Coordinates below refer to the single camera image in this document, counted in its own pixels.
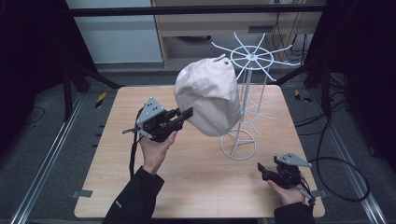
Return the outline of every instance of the metal rail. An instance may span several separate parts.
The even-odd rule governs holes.
[[[37,174],[35,175],[35,179],[33,180],[30,188],[28,189],[26,195],[24,196],[20,206],[18,207],[17,211],[14,213],[10,223],[11,224],[23,224],[26,222],[27,218],[32,211],[33,206],[35,205],[35,201],[38,198],[41,190],[44,187],[44,184],[47,180],[47,177],[50,174],[50,171],[53,167],[53,164],[56,161],[56,158],[59,155],[59,152],[64,145],[64,141],[67,135],[70,132],[71,127],[76,119],[78,111],[80,110],[82,100],[84,98],[83,93],[78,93],[77,99],[74,104],[74,110],[71,114],[69,120],[65,121],[62,125],[60,131],[55,137],[55,140],[52,143],[52,146],[49,149],[49,153],[47,154],[46,159],[42,163],[40,169],[38,170]]]

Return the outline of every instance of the person's left hand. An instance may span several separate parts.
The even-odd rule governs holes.
[[[168,138],[161,143],[151,141],[147,137],[140,139],[139,144],[143,151],[143,169],[145,171],[152,175],[157,174],[158,169],[160,169],[161,164],[163,164],[167,150],[175,143],[176,135],[176,131],[172,132]]]

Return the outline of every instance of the person's right hand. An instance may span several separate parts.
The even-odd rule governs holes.
[[[280,197],[283,205],[292,203],[305,203],[305,196],[300,192],[303,186],[298,185],[291,189],[282,189],[278,184],[272,180],[267,181],[268,185],[273,189]]]

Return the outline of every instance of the hand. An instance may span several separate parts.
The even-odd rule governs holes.
[[[282,189],[272,180],[268,180],[267,183],[271,189],[276,191],[276,193],[279,195],[283,205],[292,203],[305,203],[305,196],[300,192],[300,189],[302,189],[303,186],[298,185],[297,187],[291,189]]]
[[[161,143],[151,141],[147,137],[140,139],[139,144],[143,151],[143,169],[152,175],[156,175],[158,169],[166,156],[166,151],[175,143],[177,132],[172,132],[168,138]]]

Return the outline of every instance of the gray floor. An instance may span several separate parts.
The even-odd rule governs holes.
[[[246,44],[260,41],[260,35],[241,36]],[[233,48],[232,36],[212,36],[211,41],[226,48]],[[214,49],[210,41],[185,42],[181,39],[172,40],[168,66],[162,69],[139,69],[125,73],[105,73],[109,79],[120,84],[133,85],[172,85],[177,73],[187,64],[206,57],[218,57],[222,50]],[[270,73],[275,78],[282,77],[290,71],[284,65],[271,67]],[[262,81],[262,73],[254,73],[254,82]],[[282,85],[282,91],[295,122],[312,118],[321,113],[319,106],[320,87],[305,90],[302,81],[304,74]],[[81,220],[74,216],[77,199],[70,195],[74,190],[82,188],[86,174],[100,140],[100,133],[106,125],[117,90],[89,79],[92,88],[89,93],[76,93],[74,99],[82,99],[76,121],[64,140],[61,151],[36,198],[35,205],[28,217],[31,223],[97,223],[100,219]],[[295,90],[300,90],[303,97],[313,102],[297,100]],[[100,93],[105,92],[106,98],[100,108],[95,108]],[[7,165],[0,171],[0,223],[8,223],[17,211],[26,192],[35,179],[47,153],[58,132],[62,128],[64,118],[63,87],[56,86],[43,91],[35,99],[35,109],[27,125],[23,127],[19,137],[12,145],[12,154],[7,158]],[[332,104],[344,100],[342,94],[333,97]],[[319,119],[309,125],[298,127],[297,132],[306,157],[316,157],[320,142],[320,132],[325,119]],[[324,134],[320,156],[347,158],[365,174],[370,182],[371,195],[362,203],[342,200],[332,193],[323,199],[326,214],[318,218],[317,223],[396,223],[396,214],[392,211],[396,204],[395,173],[388,163],[370,155],[369,146],[362,136],[353,115],[347,111],[347,104],[340,104],[332,113],[332,123]],[[317,164],[313,162],[312,172],[319,189],[325,189],[320,182]],[[339,162],[320,161],[320,172],[323,180],[335,192],[347,198],[357,198],[360,189],[360,178],[349,167]]]

